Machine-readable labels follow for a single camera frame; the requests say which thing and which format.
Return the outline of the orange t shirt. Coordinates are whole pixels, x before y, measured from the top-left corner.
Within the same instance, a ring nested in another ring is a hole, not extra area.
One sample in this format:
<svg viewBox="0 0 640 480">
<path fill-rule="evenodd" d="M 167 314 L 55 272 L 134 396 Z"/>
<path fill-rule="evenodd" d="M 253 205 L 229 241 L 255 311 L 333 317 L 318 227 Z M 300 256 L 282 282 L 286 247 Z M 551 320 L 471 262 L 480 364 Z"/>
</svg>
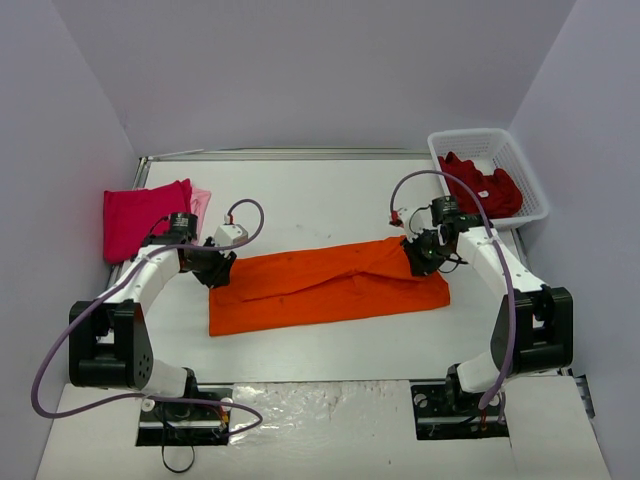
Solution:
<svg viewBox="0 0 640 480">
<path fill-rule="evenodd" d="M 236 261 L 209 293 L 212 337 L 430 311 L 450 304 L 444 278 L 415 276 L 398 237 Z"/>
</svg>

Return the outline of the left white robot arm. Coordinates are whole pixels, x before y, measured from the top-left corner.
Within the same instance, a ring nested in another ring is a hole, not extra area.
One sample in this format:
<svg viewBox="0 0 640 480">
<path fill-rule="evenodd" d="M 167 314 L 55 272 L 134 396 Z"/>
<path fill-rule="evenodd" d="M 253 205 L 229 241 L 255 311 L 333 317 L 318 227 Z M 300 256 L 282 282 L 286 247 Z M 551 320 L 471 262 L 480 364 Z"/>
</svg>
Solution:
<svg viewBox="0 0 640 480">
<path fill-rule="evenodd" d="M 95 309 L 76 302 L 69 313 L 85 319 L 69 335 L 69 374 L 76 387 L 113 388 L 145 396 L 165 397 L 165 406 L 179 418 L 195 415 L 201 393 L 195 374 L 154 357 L 145 314 L 165 285 L 180 273 L 191 273 L 209 288 L 227 286 L 236 253 L 248 239 L 246 230 L 223 224 L 198 246 L 197 216 L 173 213 L 160 234 L 148 233 L 123 278 L 106 291 Z"/>
</svg>

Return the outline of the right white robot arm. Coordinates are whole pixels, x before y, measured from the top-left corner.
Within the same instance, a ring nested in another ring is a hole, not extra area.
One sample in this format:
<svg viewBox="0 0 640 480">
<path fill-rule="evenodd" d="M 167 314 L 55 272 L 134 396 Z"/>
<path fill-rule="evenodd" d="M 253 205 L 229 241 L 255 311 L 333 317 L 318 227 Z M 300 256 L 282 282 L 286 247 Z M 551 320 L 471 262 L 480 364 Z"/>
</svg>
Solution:
<svg viewBox="0 0 640 480">
<path fill-rule="evenodd" d="M 561 369 L 573 360 L 573 298 L 531 273 L 479 214 L 459 210 L 451 196 L 422 208 L 400 208 L 391 215 L 405 232 L 402 248 L 413 275 L 437 273 L 451 261 L 470 266 L 500 302 L 487 351 L 452 365 L 443 398 L 457 413 L 488 404 L 514 377 Z"/>
</svg>

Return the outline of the pink folded t shirt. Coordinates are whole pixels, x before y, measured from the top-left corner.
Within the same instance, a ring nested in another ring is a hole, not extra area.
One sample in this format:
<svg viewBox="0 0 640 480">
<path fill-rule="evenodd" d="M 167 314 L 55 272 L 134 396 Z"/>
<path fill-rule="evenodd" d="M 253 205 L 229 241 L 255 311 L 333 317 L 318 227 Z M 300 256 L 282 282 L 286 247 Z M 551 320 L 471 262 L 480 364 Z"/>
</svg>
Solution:
<svg viewBox="0 0 640 480">
<path fill-rule="evenodd" d="M 197 235 L 201 236 L 205 215 L 209 202 L 211 200 L 211 192 L 209 190 L 192 187 L 190 208 L 191 213 L 197 216 Z"/>
</svg>

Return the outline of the dark red t shirt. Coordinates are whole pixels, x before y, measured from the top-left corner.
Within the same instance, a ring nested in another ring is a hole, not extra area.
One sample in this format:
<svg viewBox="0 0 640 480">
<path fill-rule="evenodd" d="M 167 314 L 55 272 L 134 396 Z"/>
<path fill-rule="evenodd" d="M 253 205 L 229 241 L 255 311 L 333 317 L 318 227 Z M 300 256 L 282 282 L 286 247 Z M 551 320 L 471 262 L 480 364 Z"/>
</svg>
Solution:
<svg viewBox="0 0 640 480">
<path fill-rule="evenodd" d="M 443 172 L 463 181 L 474 192 L 490 219 L 513 217 L 523 206 L 519 188 L 504 169 L 485 175 L 471 160 L 461 160 L 452 151 L 439 156 L 438 163 Z"/>
</svg>

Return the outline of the magenta folded t shirt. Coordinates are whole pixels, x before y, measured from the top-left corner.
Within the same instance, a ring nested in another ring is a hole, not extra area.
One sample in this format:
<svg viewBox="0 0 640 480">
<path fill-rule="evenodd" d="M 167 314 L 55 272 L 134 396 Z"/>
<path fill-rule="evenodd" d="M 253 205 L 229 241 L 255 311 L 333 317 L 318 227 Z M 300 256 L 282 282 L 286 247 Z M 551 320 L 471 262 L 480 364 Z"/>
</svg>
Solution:
<svg viewBox="0 0 640 480">
<path fill-rule="evenodd" d="M 147 234 L 167 224 L 161 219 L 175 212 L 191 212 L 189 179 L 154 189 L 109 191 L 103 194 L 103 257 L 118 264 L 134 255 Z"/>
</svg>

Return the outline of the white plastic basket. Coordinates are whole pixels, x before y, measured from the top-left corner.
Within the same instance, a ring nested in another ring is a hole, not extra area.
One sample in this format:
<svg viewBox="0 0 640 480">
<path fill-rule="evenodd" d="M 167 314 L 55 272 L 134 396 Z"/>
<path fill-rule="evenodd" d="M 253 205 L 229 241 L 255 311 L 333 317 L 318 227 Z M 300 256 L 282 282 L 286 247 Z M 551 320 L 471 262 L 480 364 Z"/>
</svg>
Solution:
<svg viewBox="0 0 640 480">
<path fill-rule="evenodd" d="M 507 131 L 446 130 L 430 134 L 428 146 L 435 168 L 467 183 L 496 228 L 515 229 L 548 215 L 542 187 Z"/>
</svg>

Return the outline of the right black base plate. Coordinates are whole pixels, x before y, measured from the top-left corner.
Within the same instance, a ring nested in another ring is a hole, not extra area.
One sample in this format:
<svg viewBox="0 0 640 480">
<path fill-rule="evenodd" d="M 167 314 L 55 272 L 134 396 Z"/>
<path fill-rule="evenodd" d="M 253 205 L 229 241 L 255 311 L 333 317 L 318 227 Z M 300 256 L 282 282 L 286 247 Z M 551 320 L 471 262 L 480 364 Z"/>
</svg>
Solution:
<svg viewBox="0 0 640 480">
<path fill-rule="evenodd" d="M 506 421 L 500 419 L 499 400 L 479 409 L 482 393 L 462 393 L 460 402 L 454 404 L 443 379 L 411 382 L 410 393 L 419 441 L 509 437 Z"/>
</svg>

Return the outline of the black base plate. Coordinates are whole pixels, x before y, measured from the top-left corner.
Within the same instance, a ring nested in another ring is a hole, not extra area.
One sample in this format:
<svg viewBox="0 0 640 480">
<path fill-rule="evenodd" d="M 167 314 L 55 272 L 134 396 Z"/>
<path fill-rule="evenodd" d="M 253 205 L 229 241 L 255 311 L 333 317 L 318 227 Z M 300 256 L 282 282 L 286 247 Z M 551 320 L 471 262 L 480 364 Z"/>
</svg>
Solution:
<svg viewBox="0 0 640 480">
<path fill-rule="evenodd" d="M 454 404 L 443 379 L 411 382 L 410 393 L 419 441 L 509 437 L 506 421 L 500 419 L 499 400 L 479 409 L 482 393 L 462 393 L 460 402 Z"/>
<path fill-rule="evenodd" d="M 226 446 L 230 413 L 204 406 L 146 399 L 140 409 L 137 447 Z"/>
</svg>

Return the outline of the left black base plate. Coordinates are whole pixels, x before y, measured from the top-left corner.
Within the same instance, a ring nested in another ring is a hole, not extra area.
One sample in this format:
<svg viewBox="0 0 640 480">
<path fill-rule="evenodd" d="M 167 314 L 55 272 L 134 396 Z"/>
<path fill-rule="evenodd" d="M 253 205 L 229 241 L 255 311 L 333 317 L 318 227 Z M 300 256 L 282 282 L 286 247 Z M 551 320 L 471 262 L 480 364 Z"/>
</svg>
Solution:
<svg viewBox="0 0 640 480">
<path fill-rule="evenodd" d="M 226 446 L 230 413 L 204 406 L 146 399 L 140 409 L 137 447 Z"/>
</svg>

